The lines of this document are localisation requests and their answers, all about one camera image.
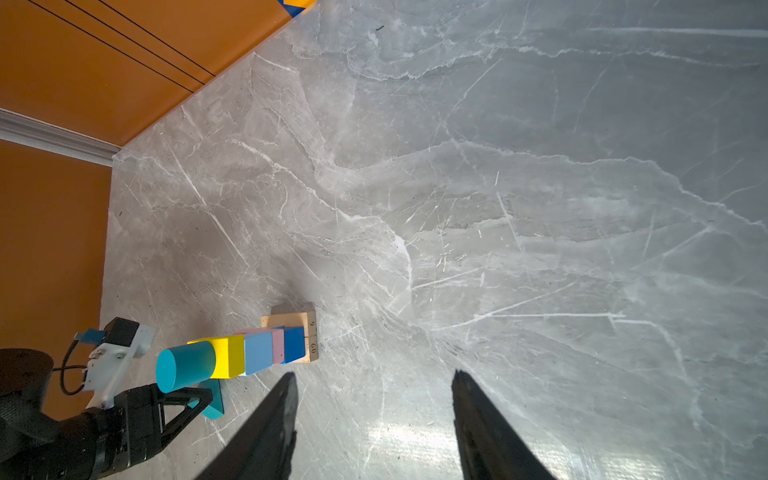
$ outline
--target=blue shape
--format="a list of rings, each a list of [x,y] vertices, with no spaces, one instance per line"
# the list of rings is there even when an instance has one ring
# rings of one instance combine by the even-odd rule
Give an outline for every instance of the blue shape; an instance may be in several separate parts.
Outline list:
[[[157,358],[155,376],[162,393],[208,380],[216,368],[216,351],[210,342],[197,342],[163,350]]]
[[[208,379],[200,382],[198,389],[209,389],[214,394],[214,400],[203,409],[203,415],[211,420],[219,419],[224,415],[224,401],[221,399],[221,383],[219,379]],[[200,400],[192,400],[189,406],[194,408]]]
[[[245,335],[245,374],[260,372],[272,366],[272,333]]]
[[[282,328],[286,331],[286,358],[283,360],[283,363],[290,363],[305,356],[304,327],[286,326]]]
[[[283,6],[283,8],[286,9],[286,12],[291,16],[291,18],[295,18],[299,13],[303,12],[304,9],[301,7],[294,7],[293,5],[286,5],[283,0],[277,0],[280,2],[280,4]]]
[[[74,336],[80,343],[88,345],[101,345],[104,342],[104,332],[102,330],[87,329],[85,333],[78,333]]]

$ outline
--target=marble surface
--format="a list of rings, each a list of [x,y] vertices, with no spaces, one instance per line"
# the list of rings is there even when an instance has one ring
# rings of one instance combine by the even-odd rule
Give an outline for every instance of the marble surface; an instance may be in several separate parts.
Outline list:
[[[560,480],[768,477],[768,8],[320,0],[116,157],[102,322],[314,304],[292,478],[460,478],[469,371]]]

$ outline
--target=cylinder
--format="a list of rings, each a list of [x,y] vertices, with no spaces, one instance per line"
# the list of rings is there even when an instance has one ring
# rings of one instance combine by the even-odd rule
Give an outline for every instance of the cylinder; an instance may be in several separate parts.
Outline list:
[[[162,393],[208,380],[216,368],[216,352],[210,342],[197,342],[163,350],[157,358],[157,387]]]

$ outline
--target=pink block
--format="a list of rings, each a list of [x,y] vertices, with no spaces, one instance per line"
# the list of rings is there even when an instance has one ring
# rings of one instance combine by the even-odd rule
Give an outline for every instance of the pink block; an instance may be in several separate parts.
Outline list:
[[[286,332],[283,329],[258,328],[240,329],[233,335],[247,335],[249,333],[272,333],[272,364],[283,363],[286,359]]]

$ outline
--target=orange wall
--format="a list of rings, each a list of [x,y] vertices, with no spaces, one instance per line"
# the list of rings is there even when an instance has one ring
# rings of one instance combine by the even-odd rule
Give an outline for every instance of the orange wall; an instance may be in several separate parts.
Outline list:
[[[289,20],[277,0],[4,0],[0,108],[123,146]]]
[[[111,169],[0,141],[0,348],[46,352],[59,366],[76,332],[98,328]],[[70,364],[85,364],[78,346]],[[67,374],[75,389],[79,370]],[[65,396],[58,374],[43,411],[79,413],[90,393]]]

